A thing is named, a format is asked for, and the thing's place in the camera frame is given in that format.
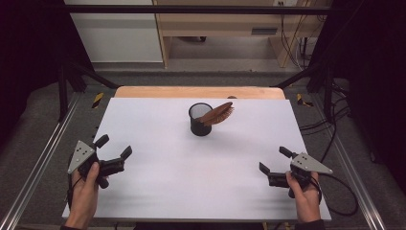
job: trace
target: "wooden cabinet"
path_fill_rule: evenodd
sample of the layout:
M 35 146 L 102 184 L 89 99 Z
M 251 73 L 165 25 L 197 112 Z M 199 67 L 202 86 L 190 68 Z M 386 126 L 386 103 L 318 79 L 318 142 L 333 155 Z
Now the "wooden cabinet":
M 150 0 L 64 0 L 67 5 L 152 5 Z M 71 13 L 90 60 L 105 63 L 162 62 L 153 14 Z
M 153 0 L 154 5 L 193 6 L 264 6 L 272 7 L 274 0 Z M 298 7 L 325 6 L 328 0 L 298 0 Z M 164 64 L 168 66 L 170 41 L 173 36 L 267 36 L 280 67 L 289 58 L 282 46 L 282 29 L 289 52 L 296 48 L 296 37 L 316 37 L 323 22 L 315 15 L 263 15 L 263 14 L 156 14 Z

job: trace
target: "mesh pen holder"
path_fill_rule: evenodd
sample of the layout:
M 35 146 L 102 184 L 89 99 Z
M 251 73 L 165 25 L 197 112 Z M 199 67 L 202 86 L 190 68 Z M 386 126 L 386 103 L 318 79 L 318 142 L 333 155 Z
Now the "mesh pen holder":
M 191 118 L 191 131 L 196 136 L 206 136 L 212 131 L 212 126 L 204 126 L 198 122 L 197 118 L 202 117 L 213 108 L 206 103 L 195 103 L 189 109 L 189 117 Z

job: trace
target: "black cable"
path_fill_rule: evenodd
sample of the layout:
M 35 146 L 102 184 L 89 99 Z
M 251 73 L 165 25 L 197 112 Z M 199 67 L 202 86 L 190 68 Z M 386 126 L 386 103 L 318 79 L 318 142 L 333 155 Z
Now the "black cable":
M 332 92 L 334 93 L 334 94 L 336 94 L 337 96 L 339 96 L 339 97 L 347 97 L 346 95 L 344 95 L 342 92 L 340 92 L 339 90 L 337 90 L 337 89 L 335 89 L 334 88 L 334 85 L 332 86 Z
M 353 198 L 354 198 L 355 207 L 354 207 L 354 209 L 353 209 L 351 212 L 349 212 L 349 213 L 343 213 L 343 212 L 337 211 L 337 210 L 335 210 L 335 209 L 333 209 L 333 208 L 327 206 L 328 209 L 329 209 L 329 211 L 331 211 L 332 213 L 335 213 L 335 214 L 337 214 L 337 215 L 344 216 L 344 217 L 351 217 L 351 216 L 355 215 L 356 212 L 358 212 L 358 208 L 359 208 L 358 198 L 356 197 L 355 192 L 350 188 L 350 186 L 347 185 L 344 181 L 340 180 L 339 178 L 337 178 L 337 177 L 335 177 L 335 176 L 333 176 L 333 175 L 330 175 L 330 174 L 320 174 L 320 175 L 321 175 L 321 176 L 330 177 L 330 178 L 332 178 L 332 179 L 334 179 L 334 180 L 340 182 L 342 185 L 344 185 L 344 187 L 346 187 L 346 188 L 350 191 L 350 193 L 352 194 L 352 196 L 353 196 Z
M 349 106 L 347 105 L 347 106 L 345 106 L 344 108 L 340 109 L 339 112 L 334 113 L 335 106 L 336 106 L 338 103 L 340 103 L 340 102 L 342 102 L 342 101 L 346 101 L 346 100 L 347 100 L 347 97 L 343 97 L 343 98 L 341 98 L 341 99 L 335 101 L 335 103 L 331 103 L 331 107 L 332 107 L 332 109 L 331 109 L 331 117 L 332 117 L 332 122 L 333 122 L 333 123 L 335 123 L 335 121 L 334 121 L 335 116 L 337 116 L 337 114 L 339 114 L 339 112 L 341 112 L 342 110 L 344 110 L 344 109 L 346 109 L 346 108 L 349 107 Z
M 337 121 L 339 121 L 340 119 L 342 119 L 343 117 L 345 117 L 345 116 L 347 116 L 347 115 L 349 115 L 349 114 L 350 114 L 350 113 L 348 112 L 348 113 L 345 113 L 345 114 L 341 115 L 340 117 L 337 118 Z M 319 130 L 314 131 L 314 132 L 304 133 L 304 134 L 302 134 L 302 136 L 308 136 L 308 135 L 316 134 L 316 133 L 321 132 L 321 131 L 323 131 L 323 130 L 326 130 L 326 129 L 330 128 L 330 127 L 331 127 L 331 125 L 330 125 L 330 126 L 326 126 L 326 127 L 322 128 L 322 129 L 319 129 Z
M 348 90 L 345 90 L 342 87 L 340 87 L 334 80 L 332 81 L 332 89 L 336 92 L 344 94 L 346 97 L 349 94 Z
M 304 60 L 304 69 L 305 69 L 305 68 L 307 68 L 307 66 L 305 65 L 305 45 L 304 45 L 304 54 L 302 55 L 302 59 Z
M 323 197 L 323 195 L 322 195 L 322 189 L 320 189 L 320 184 L 319 184 L 319 182 L 317 182 L 317 180 L 313 177 L 313 176 L 310 176 L 314 181 L 312 181 L 312 180 L 309 180 L 308 182 L 310 182 L 310 184 L 312 184 L 316 189 L 317 189 L 317 191 L 318 191 L 318 194 L 319 194 L 319 204 L 320 204 L 320 202 L 322 202 L 322 197 Z
M 340 109 L 337 113 L 335 113 L 335 114 L 333 115 L 333 117 L 338 116 L 342 111 L 344 111 L 344 110 L 347 109 L 347 108 L 349 108 L 349 106 L 343 107 L 343 108 Z M 314 129 L 314 128 L 316 128 L 316 127 L 322 126 L 322 125 L 325 124 L 325 123 L 328 123 L 328 120 L 327 120 L 327 119 L 323 119 L 323 120 L 321 120 L 321 121 L 319 121 L 319 122 L 317 122 L 317 123 L 315 123 L 315 124 L 312 124 L 312 125 L 300 126 L 300 127 L 299 127 L 299 130 L 300 130 L 300 131 L 305 131 L 305 130 Z
M 333 104 L 331 105 L 331 106 L 332 106 L 332 122 L 333 122 L 333 126 L 334 126 L 334 131 L 332 132 L 331 140 L 329 141 L 329 143 L 328 143 L 328 145 L 327 145 L 327 148 L 326 148 L 325 152 L 323 153 L 322 159 L 320 160 L 321 163 L 323 163 L 323 161 L 325 161 L 325 158 L 326 158 L 326 156 L 327 156 L 327 154 L 328 154 L 328 151 L 329 151 L 329 149 L 331 148 L 332 143 L 334 142 L 335 134 L 337 133 L 337 123 L 336 123 L 336 121 L 335 121 L 335 113 L 334 113 L 335 106 L 336 106 L 339 102 L 341 102 L 341 101 L 343 101 L 343 100 L 346 100 L 346 99 L 347 99 L 347 98 L 339 99 L 339 100 L 337 100 L 335 103 L 333 103 Z
M 316 33 L 316 31 L 319 30 L 320 27 L 322 27 L 322 25 L 323 25 L 323 22 L 321 22 L 321 23 L 319 24 L 319 26 L 318 26 L 316 29 L 314 29 L 314 31 L 310 34 L 309 37 L 313 37 L 314 33 Z
M 72 186 L 72 190 L 74 190 L 75 186 L 78 184 L 79 181 L 81 181 L 83 179 L 83 177 L 80 177 L 77 182 L 75 182 L 75 184 Z
M 296 27 L 296 31 L 295 31 L 295 33 L 293 34 L 293 37 L 296 36 L 296 33 L 299 31 L 299 28 L 301 27 L 302 23 L 303 23 L 303 22 L 305 21 L 305 19 L 307 18 L 307 15 L 304 16 L 304 19 L 302 19 L 302 18 L 303 18 L 303 15 L 301 15 L 301 19 L 299 19 L 299 23 L 298 23 L 298 26 Z M 289 42 L 287 41 L 286 34 L 284 33 L 284 22 L 283 22 L 283 21 L 284 21 L 284 14 L 281 14 L 281 42 L 282 42 L 282 46 L 283 46 L 284 50 L 287 52 L 287 54 L 289 55 L 290 60 L 291 60 L 296 66 L 301 67 L 301 64 L 298 63 L 298 62 L 296 62 L 295 58 L 293 58 L 292 52 L 290 51 L 291 47 L 290 47 L 290 45 L 289 45 Z

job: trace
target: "black curtain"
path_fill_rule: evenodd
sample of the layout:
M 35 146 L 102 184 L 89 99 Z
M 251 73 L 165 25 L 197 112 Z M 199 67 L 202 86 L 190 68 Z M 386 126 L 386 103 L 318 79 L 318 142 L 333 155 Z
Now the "black curtain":
M 315 60 L 344 19 L 328 21 Z M 330 67 L 334 78 L 350 82 L 351 111 L 374 160 L 388 166 L 406 194 L 405 25 L 406 1 L 365 0 L 347 27 Z
M 61 63 L 93 70 L 68 12 L 47 11 L 63 0 L 0 0 L 0 144 L 24 112 L 30 93 L 57 81 Z M 76 71 L 68 79 L 81 80 Z

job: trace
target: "white table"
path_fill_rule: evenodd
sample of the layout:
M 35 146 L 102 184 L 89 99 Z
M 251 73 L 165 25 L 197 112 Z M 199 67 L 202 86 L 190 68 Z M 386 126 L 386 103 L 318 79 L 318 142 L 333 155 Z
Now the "white table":
M 190 131 L 189 107 L 232 101 L 235 111 L 206 137 Z M 269 187 L 259 162 L 289 170 L 285 146 L 306 152 L 288 100 L 114 98 L 96 139 L 110 141 L 100 159 L 128 145 L 125 171 L 100 190 L 95 218 L 143 221 L 280 221 L 296 219 L 287 189 Z M 324 200 L 322 219 L 331 216 Z

